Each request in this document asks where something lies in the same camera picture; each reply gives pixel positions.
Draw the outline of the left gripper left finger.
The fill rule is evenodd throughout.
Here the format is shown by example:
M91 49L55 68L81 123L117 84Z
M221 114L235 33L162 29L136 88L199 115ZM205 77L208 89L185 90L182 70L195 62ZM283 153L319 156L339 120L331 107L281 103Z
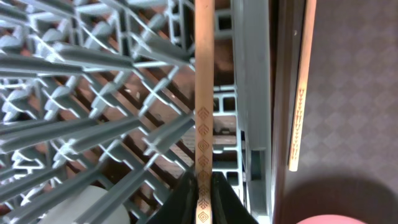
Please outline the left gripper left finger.
M176 188L147 224L193 224L198 200L198 185L195 174L188 171L182 175Z

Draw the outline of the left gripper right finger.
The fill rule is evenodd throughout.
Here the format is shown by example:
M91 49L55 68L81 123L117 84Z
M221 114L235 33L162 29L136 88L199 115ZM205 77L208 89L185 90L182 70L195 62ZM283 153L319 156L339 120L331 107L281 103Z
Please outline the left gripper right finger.
M211 209L215 224L257 224L222 173L211 176Z

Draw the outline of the white cup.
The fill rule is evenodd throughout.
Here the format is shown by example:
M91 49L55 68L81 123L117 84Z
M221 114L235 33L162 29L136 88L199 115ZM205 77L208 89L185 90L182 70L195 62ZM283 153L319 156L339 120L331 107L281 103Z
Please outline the white cup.
M72 224L108 191L96 186L88 186L79 194L64 200L53 207L38 224ZM126 208L120 205L103 224L130 224Z

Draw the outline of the grey plastic dishwasher rack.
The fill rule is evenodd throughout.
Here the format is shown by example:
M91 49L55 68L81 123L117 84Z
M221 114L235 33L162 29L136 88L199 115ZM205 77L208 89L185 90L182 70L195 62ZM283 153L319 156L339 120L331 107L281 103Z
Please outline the grey plastic dishwasher rack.
M269 3L215 2L212 173L272 221ZM1 222L146 223L195 174L195 1L1 2Z

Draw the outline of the dark brown serving tray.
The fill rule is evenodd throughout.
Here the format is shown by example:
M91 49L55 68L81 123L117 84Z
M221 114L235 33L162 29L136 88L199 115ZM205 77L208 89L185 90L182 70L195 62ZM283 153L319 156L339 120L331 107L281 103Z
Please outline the dark brown serving tray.
M318 1L298 169L277 223L397 222L397 1Z

